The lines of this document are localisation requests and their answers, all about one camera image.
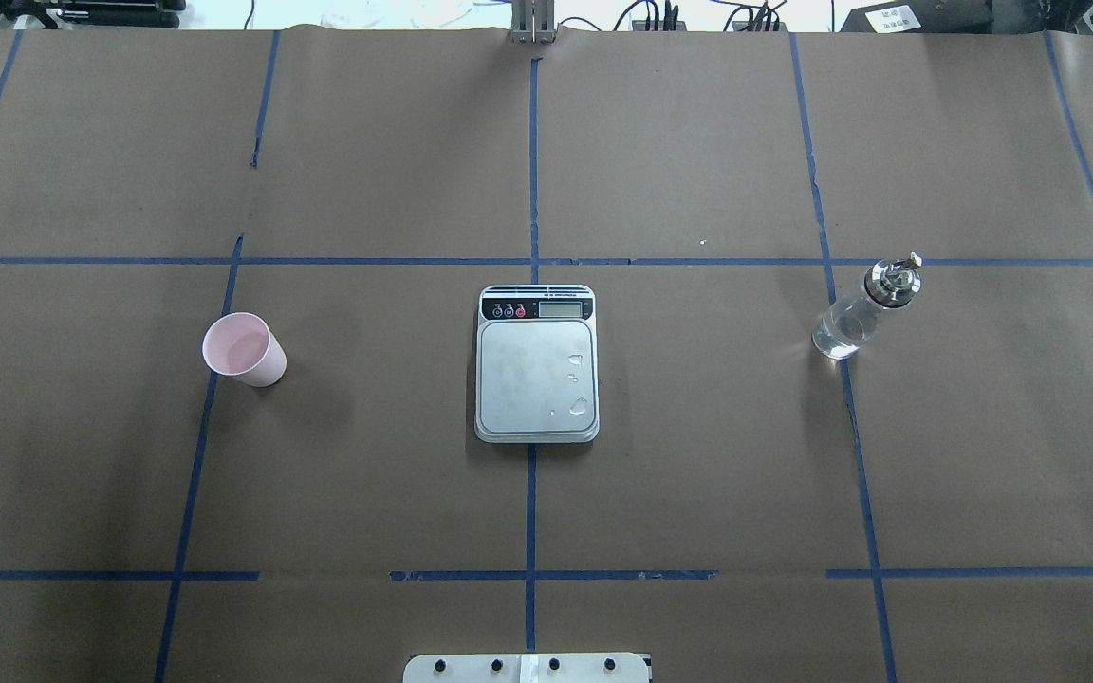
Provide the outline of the glass sauce dispenser bottle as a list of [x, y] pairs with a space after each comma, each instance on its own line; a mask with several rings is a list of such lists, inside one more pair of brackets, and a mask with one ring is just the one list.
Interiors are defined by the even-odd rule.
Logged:
[[875, 261], [849, 291], [824, 313], [811, 340], [830, 360], [849, 360], [872, 341], [881, 323], [915, 301], [922, 288], [922, 255]]

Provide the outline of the black box with label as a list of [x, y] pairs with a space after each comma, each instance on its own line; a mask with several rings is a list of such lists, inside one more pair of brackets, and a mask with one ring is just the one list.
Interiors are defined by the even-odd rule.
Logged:
[[992, 1], [884, 1], [851, 9], [839, 33], [989, 34]]

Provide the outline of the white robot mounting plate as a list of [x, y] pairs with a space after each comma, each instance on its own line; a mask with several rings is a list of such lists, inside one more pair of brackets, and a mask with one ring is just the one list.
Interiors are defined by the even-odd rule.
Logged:
[[653, 682], [648, 655], [436, 653], [416, 655], [403, 682]]

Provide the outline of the silver digital kitchen scale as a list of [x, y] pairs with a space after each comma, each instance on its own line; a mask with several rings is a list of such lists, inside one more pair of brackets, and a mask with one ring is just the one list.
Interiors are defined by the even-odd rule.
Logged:
[[599, 435], [593, 288], [497, 285], [478, 295], [475, 436], [487, 444], [588, 444]]

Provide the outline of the aluminium frame post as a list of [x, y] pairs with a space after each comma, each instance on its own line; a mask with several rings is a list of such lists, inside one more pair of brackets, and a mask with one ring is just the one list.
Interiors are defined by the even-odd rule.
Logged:
[[516, 45], [546, 45], [559, 38], [554, 0], [512, 0], [509, 39]]

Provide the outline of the pink plastic cup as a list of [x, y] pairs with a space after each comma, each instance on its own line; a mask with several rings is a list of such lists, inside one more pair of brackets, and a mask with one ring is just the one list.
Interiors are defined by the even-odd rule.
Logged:
[[287, 355], [268, 323], [248, 313], [234, 313], [210, 323], [201, 338], [201, 358], [218, 376], [255, 388], [285, 376]]

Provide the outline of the brown paper table cover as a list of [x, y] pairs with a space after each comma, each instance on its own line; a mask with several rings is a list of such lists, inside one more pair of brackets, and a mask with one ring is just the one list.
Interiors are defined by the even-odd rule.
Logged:
[[0, 31], [0, 682], [1093, 682], [1093, 36]]

